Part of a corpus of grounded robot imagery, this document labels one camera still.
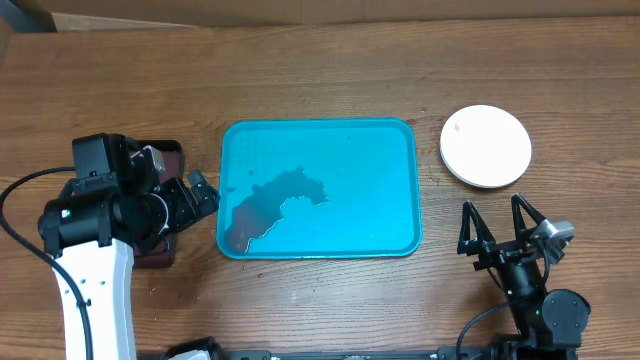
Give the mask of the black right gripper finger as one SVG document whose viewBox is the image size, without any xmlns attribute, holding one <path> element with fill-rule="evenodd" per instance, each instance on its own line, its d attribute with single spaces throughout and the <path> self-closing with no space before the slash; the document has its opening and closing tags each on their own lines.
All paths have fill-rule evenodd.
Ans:
<svg viewBox="0 0 640 360">
<path fill-rule="evenodd" d="M 534 230 L 546 220 L 520 193 L 511 197 L 514 232 L 517 240 L 529 240 Z M 535 224 L 527 227 L 522 213 L 525 212 Z"/>
<path fill-rule="evenodd" d="M 458 254 L 486 255 L 496 244 L 495 238 L 471 201 L 462 207 Z"/>
</svg>

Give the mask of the white pink plate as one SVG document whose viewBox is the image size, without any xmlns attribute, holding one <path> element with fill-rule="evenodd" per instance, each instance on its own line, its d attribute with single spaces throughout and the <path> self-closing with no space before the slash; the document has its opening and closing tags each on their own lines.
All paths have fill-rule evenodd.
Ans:
<svg viewBox="0 0 640 360">
<path fill-rule="evenodd" d="M 455 177 L 485 189 L 516 182 L 532 159 L 532 142 L 523 124 L 490 105 L 472 105 L 453 113 L 441 129 L 439 150 Z"/>
</svg>

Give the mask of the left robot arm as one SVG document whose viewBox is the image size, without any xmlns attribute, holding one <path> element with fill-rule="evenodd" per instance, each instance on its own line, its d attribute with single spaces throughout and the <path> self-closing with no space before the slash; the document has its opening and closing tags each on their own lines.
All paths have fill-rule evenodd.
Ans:
<svg viewBox="0 0 640 360">
<path fill-rule="evenodd" d="M 49 201 L 37 248 L 6 220 L 2 228 L 47 263 L 59 287 L 69 359 L 135 359 L 131 282 L 135 256 L 217 211 L 218 192 L 194 170 L 159 180 L 155 168 L 126 174 L 97 168 Z"/>
</svg>

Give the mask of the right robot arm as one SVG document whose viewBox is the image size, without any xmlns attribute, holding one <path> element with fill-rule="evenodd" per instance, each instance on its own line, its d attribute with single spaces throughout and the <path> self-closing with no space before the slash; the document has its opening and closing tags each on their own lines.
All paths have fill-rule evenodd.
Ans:
<svg viewBox="0 0 640 360">
<path fill-rule="evenodd" d="M 477 271 L 489 273 L 506 301 L 472 318 L 458 335 L 457 359 L 575 359 L 582 345 L 591 306 L 579 293 L 549 290 L 551 267 L 564 258 L 575 235 L 567 220 L 551 221 L 521 194 L 511 197 L 515 238 L 499 243 L 472 202 L 462 206 L 457 252 L 476 256 Z M 481 320 L 509 309 L 517 332 L 497 335 L 473 350 L 463 345 L 469 330 Z"/>
</svg>

